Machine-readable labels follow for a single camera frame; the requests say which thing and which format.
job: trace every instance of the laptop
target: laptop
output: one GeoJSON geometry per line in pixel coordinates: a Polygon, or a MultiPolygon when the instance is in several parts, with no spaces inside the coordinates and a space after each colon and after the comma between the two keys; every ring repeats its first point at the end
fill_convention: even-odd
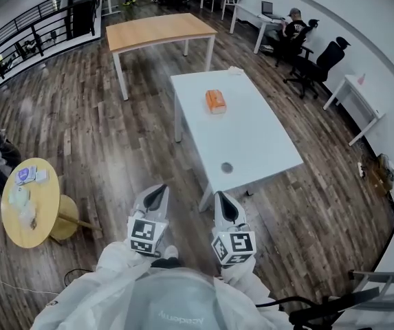
{"type": "Polygon", "coordinates": [[[273,14],[273,3],[270,3],[269,1],[261,2],[261,14],[269,19],[281,19],[281,16],[273,14]]]}

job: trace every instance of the wooden floor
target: wooden floor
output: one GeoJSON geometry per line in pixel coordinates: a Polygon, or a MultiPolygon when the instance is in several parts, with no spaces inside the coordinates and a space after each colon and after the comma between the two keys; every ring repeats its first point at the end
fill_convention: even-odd
{"type": "MultiPolygon", "coordinates": [[[[299,295],[320,300],[351,289],[349,269],[370,270],[393,229],[387,199],[379,199],[358,177],[363,149],[350,148],[352,132],[335,107],[323,111],[327,96],[299,99],[296,85],[282,82],[287,65],[252,52],[257,31],[230,15],[193,14],[219,31],[212,70],[243,68],[293,140],[304,164],[280,174],[241,202],[256,232],[256,273],[282,298],[299,295]]],[[[173,139],[173,91],[169,76],[200,72],[206,42],[156,45],[122,54],[129,100],[118,88],[108,52],[105,25],[174,13],[140,3],[104,19],[103,37],[54,57],[42,70],[33,67],[0,89],[0,127],[24,158],[42,157],[56,169],[61,191],[72,197],[81,218],[104,232],[79,229],[62,246],[51,241],[31,250],[6,236],[0,212],[0,279],[17,287],[51,292],[64,288],[66,272],[91,269],[103,248],[126,237],[126,221],[135,196],[164,182],[171,188],[166,241],[174,243],[186,266],[217,274],[210,249],[213,211],[197,211],[206,186],[192,140],[173,139]]],[[[18,291],[0,284],[0,329],[27,329],[52,295],[18,291]]]]}

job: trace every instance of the black railing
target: black railing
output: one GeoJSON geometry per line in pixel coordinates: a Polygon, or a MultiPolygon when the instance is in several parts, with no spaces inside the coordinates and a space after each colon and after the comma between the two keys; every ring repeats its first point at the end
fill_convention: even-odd
{"type": "Polygon", "coordinates": [[[61,0],[46,0],[25,11],[23,14],[20,14],[13,21],[0,28],[0,44],[19,30],[28,27],[33,22],[58,11],[60,5],[61,0]]]}
{"type": "Polygon", "coordinates": [[[0,42],[0,78],[32,57],[44,56],[55,45],[88,33],[94,35],[98,4],[98,0],[81,0],[65,7],[58,5],[5,37],[0,42]]]}

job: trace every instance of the black cable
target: black cable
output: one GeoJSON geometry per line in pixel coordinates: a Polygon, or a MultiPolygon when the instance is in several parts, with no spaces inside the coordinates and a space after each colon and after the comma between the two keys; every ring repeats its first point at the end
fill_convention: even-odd
{"type": "Polygon", "coordinates": [[[255,305],[255,307],[256,308],[271,307],[272,305],[279,305],[281,303],[295,302],[295,301],[307,303],[310,307],[315,307],[317,305],[315,302],[312,302],[307,298],[303,298],[300,296],[292,296],[292,297],[283,298],[281,300],[275,300],[274,302],[263,303],[262,305],[255,305]]]}
{"type": "Polygon", "coordinates": [[[65,287],[68,286],[68,285],[67,285],[67,276],[68,276],[69,274],[71,274],[72,272],[75,272],[76,270],[80,270],[80,271],[82,271],[82,272],[92,272],[91,270],[80,269],[80,268],[76,268],[76,269],[70,270],[70,271],[69,271],[68,273],[66,273],[65,276],[64,276],[64,285],[65,285],[65,287]]]}

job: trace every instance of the white protective suit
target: white protective suit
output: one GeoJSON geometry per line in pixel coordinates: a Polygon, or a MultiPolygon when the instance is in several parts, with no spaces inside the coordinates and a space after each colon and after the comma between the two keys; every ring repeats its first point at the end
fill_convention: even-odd
{"type": "Polygon", "coordinates": [[[128,241],[108,245],[96,272],[73,281],[32,330],[293,329],[252,271],[254,258],[223,269],[225,282],[186,268],[151,267],[128,241]]]}

